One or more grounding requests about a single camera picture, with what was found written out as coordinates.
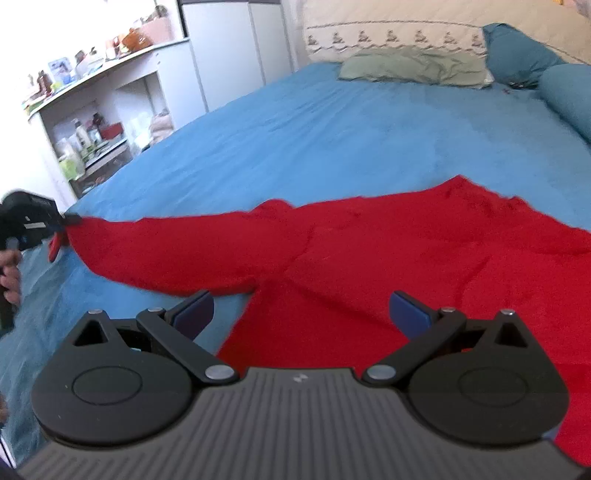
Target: bottle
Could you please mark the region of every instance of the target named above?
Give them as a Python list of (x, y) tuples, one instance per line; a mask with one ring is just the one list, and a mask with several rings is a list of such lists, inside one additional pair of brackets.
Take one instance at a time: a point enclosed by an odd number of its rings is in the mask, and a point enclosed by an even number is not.
[(94, 143), (90, 139), (90, 136), (88, 135), (86, 128), (84, 128), (82, 125), (82, 122), (80, 122), (80, 120), (77, 118), (74, 119), (74, 127), (76, 129), (76, 138), (82, 146), (82, 159), (86, 159), (87, 157), (90, 157), (92, 152), (94, 152)]

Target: teal pillowcase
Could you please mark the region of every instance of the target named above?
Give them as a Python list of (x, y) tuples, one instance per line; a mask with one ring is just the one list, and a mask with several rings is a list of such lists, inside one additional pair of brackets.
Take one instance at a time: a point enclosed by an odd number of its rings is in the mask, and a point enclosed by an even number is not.
[(483, 27), (488, 57), (486, 66), (495, 81), (514, 88), (535, 88), (550, 67), (562, 65), (556, 53), (504, 23)]
[(552, 67), (542, 74), (538, 89), (546, 103), (591, 142), (591, 66)]

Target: cabinet door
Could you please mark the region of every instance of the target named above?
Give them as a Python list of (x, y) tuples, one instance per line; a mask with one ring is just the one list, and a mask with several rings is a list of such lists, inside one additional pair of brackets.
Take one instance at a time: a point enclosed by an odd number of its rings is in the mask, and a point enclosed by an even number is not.
[(183, 5), (209, 110), (263, 86), (247, 2)]
[(250, 4), (265, 83), (293, 72), (281, 5)]

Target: finger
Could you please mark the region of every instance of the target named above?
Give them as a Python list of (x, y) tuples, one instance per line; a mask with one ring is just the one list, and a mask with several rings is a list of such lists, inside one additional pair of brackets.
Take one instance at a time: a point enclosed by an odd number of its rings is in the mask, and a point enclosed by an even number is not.
[(21, 296), (17, 291), (5, 291), (4, 298), (8, 300), (8, 303), (12, 303), (13, 305), (21, 304)]
[(14, 277), (0, 277), (0, 285), (17, 293), (21, 291), (21, 283)]
[(0, 251), (0, 267), (18, 265), (21, 258), (22, 255), (18, 250), (2, 250)]
[(21, 271), (17, 267), (4, 267), (4, 275), (17, 280), (21, 279)]

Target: green pillow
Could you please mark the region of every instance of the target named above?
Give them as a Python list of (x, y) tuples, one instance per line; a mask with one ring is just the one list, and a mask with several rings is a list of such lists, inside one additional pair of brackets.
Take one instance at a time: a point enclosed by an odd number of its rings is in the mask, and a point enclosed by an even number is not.
[(442, 48), (369, 48), (345, 60), (342, 80), (393, 80), (481, 88), (492, 83), (484, 58)]

